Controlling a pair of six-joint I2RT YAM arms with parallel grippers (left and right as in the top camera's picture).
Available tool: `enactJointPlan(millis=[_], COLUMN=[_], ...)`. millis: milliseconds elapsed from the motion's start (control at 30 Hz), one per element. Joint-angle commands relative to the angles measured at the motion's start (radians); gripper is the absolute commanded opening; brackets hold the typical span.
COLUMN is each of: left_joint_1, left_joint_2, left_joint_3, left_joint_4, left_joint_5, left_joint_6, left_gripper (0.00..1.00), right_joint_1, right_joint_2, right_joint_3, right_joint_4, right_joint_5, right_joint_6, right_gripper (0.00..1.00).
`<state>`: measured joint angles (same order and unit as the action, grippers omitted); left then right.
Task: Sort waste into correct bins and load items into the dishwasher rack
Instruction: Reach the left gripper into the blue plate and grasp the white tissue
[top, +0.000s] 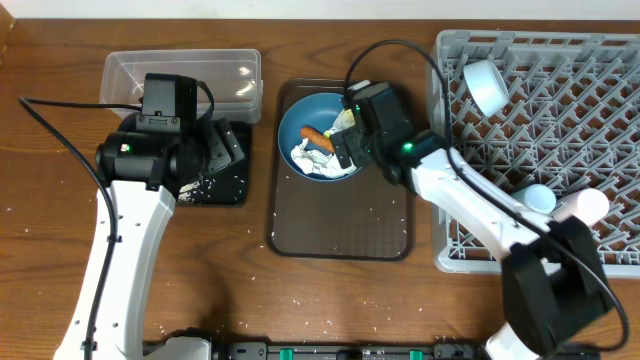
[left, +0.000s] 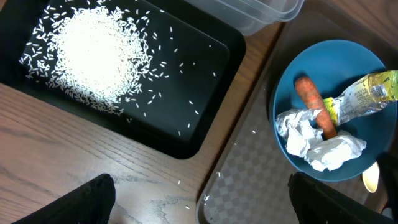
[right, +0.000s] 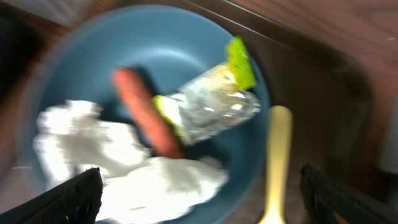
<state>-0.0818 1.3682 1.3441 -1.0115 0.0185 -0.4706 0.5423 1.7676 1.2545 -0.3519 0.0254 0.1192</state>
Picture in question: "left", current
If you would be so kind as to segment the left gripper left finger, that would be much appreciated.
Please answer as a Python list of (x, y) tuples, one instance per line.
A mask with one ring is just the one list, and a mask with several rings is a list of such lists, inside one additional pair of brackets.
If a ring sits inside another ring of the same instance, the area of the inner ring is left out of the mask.
[(108, 224), (115, 201), (113, 178), (101, 174), (14, 223)]

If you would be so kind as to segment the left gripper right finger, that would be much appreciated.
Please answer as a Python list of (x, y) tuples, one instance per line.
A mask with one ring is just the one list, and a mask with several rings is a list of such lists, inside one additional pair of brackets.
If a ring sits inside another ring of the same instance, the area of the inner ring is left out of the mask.
[(395, 220), (370, 210), (313, 177), (297, 172), (289, 177), (289, 197), (300, 224), (388, 224)]

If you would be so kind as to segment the yellow plastic spoon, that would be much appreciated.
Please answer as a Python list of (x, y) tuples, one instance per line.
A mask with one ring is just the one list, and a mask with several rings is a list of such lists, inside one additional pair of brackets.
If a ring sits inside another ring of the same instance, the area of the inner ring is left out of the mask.
[(380, 170), (377, 162), (362, 173), (363, 184), (368, 192), (376, 192), (379, 183), (379, 175)]

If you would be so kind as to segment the white rice pile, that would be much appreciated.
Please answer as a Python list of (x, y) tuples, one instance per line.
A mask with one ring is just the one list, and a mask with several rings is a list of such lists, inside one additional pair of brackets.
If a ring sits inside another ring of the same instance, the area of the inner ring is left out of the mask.
[(147, 1), (52, 1), (17, 56), (22, 78), (129, 128), (189, 137), (228, 49)]

